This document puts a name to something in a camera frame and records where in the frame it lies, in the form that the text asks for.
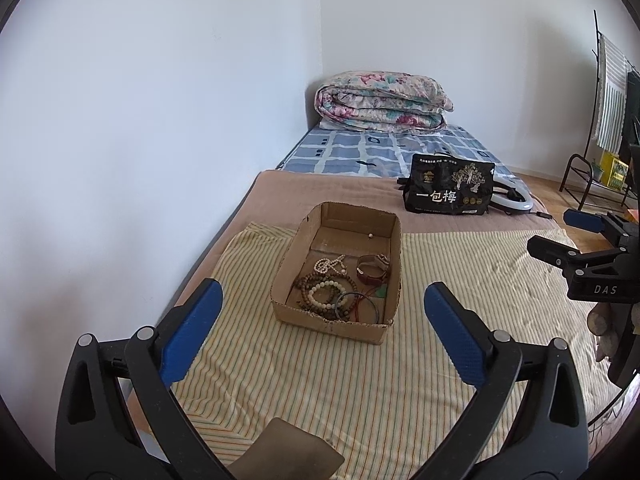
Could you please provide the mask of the blue checked bed sheet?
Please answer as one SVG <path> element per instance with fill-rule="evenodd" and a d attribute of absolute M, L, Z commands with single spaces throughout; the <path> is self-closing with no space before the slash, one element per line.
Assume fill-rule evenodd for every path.
<path fill-rule="evenodd" d="M 407 177 L 416 153 L 492 162 L 496 174 L 512 179 L 508 167 L 469 131 L 447 126 L 434 132 L 403 133 L 313 128 L 303 136 L 280 170 L 300 174 L 342 174 L 375 178 Z"/>

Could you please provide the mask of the brown bed blanket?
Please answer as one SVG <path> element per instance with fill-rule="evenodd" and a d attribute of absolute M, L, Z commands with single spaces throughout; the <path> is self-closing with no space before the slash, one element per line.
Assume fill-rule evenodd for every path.
<path fill-rule="evenodd" d="M 324 202 L 352 204 L 392 212 L 398 217 L 401 231 L 405 233 L 561 229 L 558 216 L 551 219 L 540 218 L 534 214 L 508 216 L 495 209 L 482 216 L 410 214 L 405 211 L 401 192 L 396 181 L 391 178 L 266 170 L 258 174 L 239 206 L 186 274 L 174 298 L 170 300 L 171 307 L 186 301 L 200 281 L 212 274 L 224 248 L 250 223 L 295 230 L 314 206 Z"/>

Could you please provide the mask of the brown leather strap watch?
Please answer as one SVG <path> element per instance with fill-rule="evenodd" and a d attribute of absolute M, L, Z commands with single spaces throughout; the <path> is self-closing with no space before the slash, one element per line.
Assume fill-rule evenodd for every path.
<path fill-rule="evenodd" d="M 357 260 L 356 273 L 364 284 L 381 285 L 390 276 L 390 260 L 386 255 L 364 255 Z"/>

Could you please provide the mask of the black clothes rack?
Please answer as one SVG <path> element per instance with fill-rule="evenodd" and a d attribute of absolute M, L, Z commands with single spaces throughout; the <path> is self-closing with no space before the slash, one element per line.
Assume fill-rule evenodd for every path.
<path fill-rule="evenodd" d="M 597 80 L 596 90 L 594 90 L 594 102 L 593 111 L 591 116 L 591 124 L 585 148 L 580 153 L 574 153 L 570 155 L 567 161 L 563 179 L 560 184 L 560 190 L 570 196 L 576 203 L 577 208 L 582 209 L 585 206 L 606 209 L 610 203 L 619 203 L 620 208 L 626 207 L 626 200 L 628 197 L 636 198 L 638 192 L 634 184 L 631 183 L 632 177 L 632 161 L 630 161 L 626 182 L 621 191 L 612 190 L 607 188 L 600 182 L 602 169 L 600 168 L 600 158 L 604 152 L 597 147 L 596 140 L 594 140 L 594 120 L 596 119 L 596 104 L 597 104 L 597 83 L 598 83 L 598 36 L 600 30 L 596 31 L 597 35 L 597 50 L 594 51 L 597 61 Z M 638 70 L 634 68 L 631 62 L 629 71 L 633 70 L 638 73 Z"/>

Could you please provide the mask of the black snack bag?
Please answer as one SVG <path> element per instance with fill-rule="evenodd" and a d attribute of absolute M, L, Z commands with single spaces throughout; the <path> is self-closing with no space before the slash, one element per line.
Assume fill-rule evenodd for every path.
<path fill-rule="evenodd" d="M 408 177 L 398 178 L 405 210 L 415 214 L 472 214 L 488 209 L 494 190 L 492 162 L 414 154 Z"/>

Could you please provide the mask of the yellow striped blanket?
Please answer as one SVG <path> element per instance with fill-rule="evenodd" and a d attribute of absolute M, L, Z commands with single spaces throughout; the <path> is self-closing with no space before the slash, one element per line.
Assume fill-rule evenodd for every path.
<path fill-rule="evenodd" d="M 270 288 L 292 238 L 291 230 L 255 223 L 232 238 L 213 273 L 224 308 L 186 378 L 172 388 L 225 463 L 282 418 L 343 455 L 342 479 L 416 472 L 473 393 L 424 314 L 424 290 L 434 282 L 518 341 L 566 340 L 588 415 L 615 394 L 594 353 L 588 304 L 568 299 L 561 272 L 527 253 L 525 231 L 405 235 L 399 306 L 382 344 L 276 319 Z"/>

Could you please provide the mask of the dark hanging clothes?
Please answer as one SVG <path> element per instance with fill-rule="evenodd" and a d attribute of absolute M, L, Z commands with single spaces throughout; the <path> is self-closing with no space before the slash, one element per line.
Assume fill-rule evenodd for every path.
<path fill-rule="evenodd" d="M 640 78 L 634 70 L 627 77 L 627 99 L 623 123 L 623 141 L 620 144 L 620 160 L 631 161 L 631 145 L 639 144 Z"/>

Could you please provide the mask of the open cardboard box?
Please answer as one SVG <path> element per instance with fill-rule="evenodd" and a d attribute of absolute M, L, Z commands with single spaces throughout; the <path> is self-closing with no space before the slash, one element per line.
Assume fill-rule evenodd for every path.
<path fill-rule="evenodd" d="M 280 322 L 322 334 L 382 344 L 399 306 L 400 253 L 396 214 L 319 204 L 300 222 L 273 279 L 274 315 Z M 390 260 L 390 276 L 381 285 L 364 284 L 356 273 L 357 260 L 373 254 Z"/>

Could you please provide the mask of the folded floral quilt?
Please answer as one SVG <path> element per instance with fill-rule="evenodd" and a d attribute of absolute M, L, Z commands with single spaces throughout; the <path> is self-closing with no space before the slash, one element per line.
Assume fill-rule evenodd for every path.
<path fill-rule="evenodd" d="M 314 95 L 323 128 L 357 131 L 435 131 L 454 110 L 444 88 L 429 76 L 387 70 L 350 70 L 329 77 Z"/>

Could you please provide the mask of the striped hanging towel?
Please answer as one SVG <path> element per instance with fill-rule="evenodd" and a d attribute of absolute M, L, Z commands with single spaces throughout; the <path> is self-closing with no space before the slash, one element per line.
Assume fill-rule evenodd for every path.
<path fill-rule="evenodd" d="M 607 36 L 598 36 L 598 83 L 593 137 L 603 151 L 617 153 L 623 140 L 630 65 Z"/>

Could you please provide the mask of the yellow box on rack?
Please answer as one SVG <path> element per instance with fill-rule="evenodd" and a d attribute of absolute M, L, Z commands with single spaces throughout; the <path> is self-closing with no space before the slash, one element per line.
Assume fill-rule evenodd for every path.
<path fill-rule="evenodd" d="M 622 162 L 617 155 L 604 151 L 600 158 L 602 174 L 600 182 L 607 188 L 621 191 L 625 185 L 629 166 Z"/>

